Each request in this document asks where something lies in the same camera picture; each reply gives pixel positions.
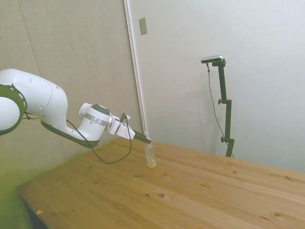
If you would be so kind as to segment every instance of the wooden tabletop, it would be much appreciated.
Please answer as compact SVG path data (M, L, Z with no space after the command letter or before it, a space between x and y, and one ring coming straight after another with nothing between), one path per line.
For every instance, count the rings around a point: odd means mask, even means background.
M89 152L18 187L50 229L305 229L305 174L133 140L106 165ZM96 149L113 161L119 138Z

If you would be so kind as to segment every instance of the yellow liquid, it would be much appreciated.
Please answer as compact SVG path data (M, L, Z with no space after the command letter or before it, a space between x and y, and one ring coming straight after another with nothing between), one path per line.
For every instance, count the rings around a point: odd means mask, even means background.
M155 161L152 161L151 164L150 164L150 165L147 164L147 166L148 166L149 168L155 168L155 167L156 167L156 162L155 162Z

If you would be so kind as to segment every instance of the silver metal ring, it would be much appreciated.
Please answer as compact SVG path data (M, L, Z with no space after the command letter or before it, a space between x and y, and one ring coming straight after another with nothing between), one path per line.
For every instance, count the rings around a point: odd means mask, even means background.
M97 118L97 117L94 117L94 116L91 115L91 114L88 114L88 113L85 114L85 118L89 119L90 121L93 121L94 123L97 123L97 124L99 124L99 125L102 125L102 126L107 126L107 125L109 124L109 122L106 122L106 121L104 121L104 120L101 120L101 119L99 119L99 118Z

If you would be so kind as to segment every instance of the white wall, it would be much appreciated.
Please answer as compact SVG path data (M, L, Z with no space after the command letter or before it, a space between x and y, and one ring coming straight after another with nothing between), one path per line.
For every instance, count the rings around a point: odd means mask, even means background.
M305 172L305 2L129 0L153 140L225 155L200 59L226 59L236 158ZM140 34L146 17L148 34ZM214 100L220 98L212 67ZM224 129L225 105L215 105Z

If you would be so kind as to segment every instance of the black cable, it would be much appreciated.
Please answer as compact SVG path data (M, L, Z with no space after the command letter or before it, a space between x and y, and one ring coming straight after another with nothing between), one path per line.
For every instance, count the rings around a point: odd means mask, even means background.
M27 113L27 112L24 112L24 114L26 115L26 118L22 118L22 119L28 119L28 120L30 120L30 119L39 119L39 118L31 118L31 117L28 116L28 115L33 115L33 114L30 114L30 113Z
M215 116L217 125L218 125L218 127L219 127L219 129L220 129L220 131L221 131L221 133L222 133L222 135L223 135L223 138L224 138L223 130L221 129L221 127L220 127L220 125L219 125L219 122L218 122L218 119L217 119L217 116L216 116L215 105L214 105L214 99L213 99L212 91L211 91L211 83L210 83L210 81L211 81L211 80L210 80L210 71L211 71L211 70L210 70L210 68L209 68L209 64L208 64L208 63L206 63L206 66L208 67L208 74L209 74L209 89L210 89L210 95L211 95L212 104L213 104L214 116Z
M130 154L130 152L131 152L131 150L132 150L132 140L131 140L131 137L130 137L130 132L129 132L129 126L128 126L127 117L125 117L125 119L126 119L126 124L127 124L127 130L128 130L129 140L130 140L130 150L129 150L129 152L128 152L128 154L127 154L126 156L122 157L121 159L119 159L119 160L117 160L117 161L113 161L113 162L107 162L107 161L104 161L103 159L101 159L101 158L97 155L97 153L94 151L94 149L93 149L93 147L90 145L89 141L85 138L84 135L82 135L82 134L79 132L79 130L75 127L75 125L73 125L73 123L70 122L69 120L66 120L66 121L67 121L68 123L70 123L70 124L73 126L73 128L83 137L83 139L86 140L86 142L88 143L88 146L91 148L91 150L93 151L93 153L94 153L102 162L104 162L105 164L110 165L110 164L117 163L117 162L123 160L124 158L126 158L126 157Z

